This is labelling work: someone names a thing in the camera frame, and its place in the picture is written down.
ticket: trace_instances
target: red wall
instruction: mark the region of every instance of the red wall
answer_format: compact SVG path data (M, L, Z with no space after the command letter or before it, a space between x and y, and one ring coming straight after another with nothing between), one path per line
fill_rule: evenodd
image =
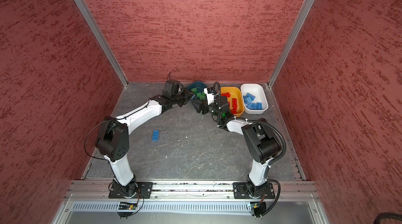
M49 223L122 85L73 0L0 5L0 222Z
M303 0L85 0L129 81L266 82Z
M315 0L274 85L331 223L402 213L402 0Z

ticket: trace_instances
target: gray marble surface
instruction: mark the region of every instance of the gray marble surface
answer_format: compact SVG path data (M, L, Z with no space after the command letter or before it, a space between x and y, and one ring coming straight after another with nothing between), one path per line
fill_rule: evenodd
M240 84L221 86L240 88ZM164 83L130 83L113 116L143 105L161 94L163 87ZM278 125L271 106L263 114L243 113L242 117L263 117ZM158 142L152 141L153 130L159 130ZM128 160L141 179L245 180L253 160L242 135L219 129L210 114L198 114L191 103L148 120L130 134L129 141ZM112 177L110 167L101 160L94 160L87 174L87 178ZM289 152L272 166L268 178L294 180Z

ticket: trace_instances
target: yellow plastic container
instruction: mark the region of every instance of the yellow plastic container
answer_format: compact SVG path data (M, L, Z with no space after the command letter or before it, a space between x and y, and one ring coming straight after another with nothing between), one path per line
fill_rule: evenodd
M237 99L237 109L236 109L236 114L234 114L236 117L241 116L244 112L244 102L243 102L243 96L242 92L238 87L221 87L221 94L223 93L230 93L230 97L228 97L228 102L230 103L230 109L233 108L233 102L232 99L236 98Z

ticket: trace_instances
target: metal corner post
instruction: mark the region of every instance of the metal corner post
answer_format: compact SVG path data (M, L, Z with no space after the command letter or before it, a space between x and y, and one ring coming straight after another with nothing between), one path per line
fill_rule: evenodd
M116 57L114 56L111 48L109 47L105 37L102 34L101 29L99 28L97 22L95 21L94 17L92 16L91 11L89 10L88 6L86 5L84 0L74 0L78 9L81 11L82 15L84 16L86 22L88 23L89 27L91 28L93 34L95 35L96 39L98 40L103 52L107 56L112 65L113 69L116 71L117 75L119 76L121 82L123 83L124 87L128 85L128 79L124 75L123 70L121 69Z
M299 11L299 15L297 16L293 28L290 31L289 37L285 43L285 46L283 47L283 51L279 56L278 62L274 68L274 71L272 72L271 77L269 78L268 81L269 87L273 87L274 82L278 77L283 64L285 63L285 60L290 52L290 49L292 48L293 43L295 42L296 37L298 36L299 31L301 29L301 26L303 26L304 20L306 19L313 3L314 0L304 0L303 5L301 6L301 9Z

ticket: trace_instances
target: textured red wall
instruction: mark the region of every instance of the textured red wall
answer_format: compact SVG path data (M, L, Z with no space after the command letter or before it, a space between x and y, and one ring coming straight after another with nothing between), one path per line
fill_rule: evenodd
M0 17L0 222L49 223L122 85L73 0L1 0Z
M315 0L274 85L331 223L402 213L402 0Z
M129 81L266 82L303 0L85 0Z

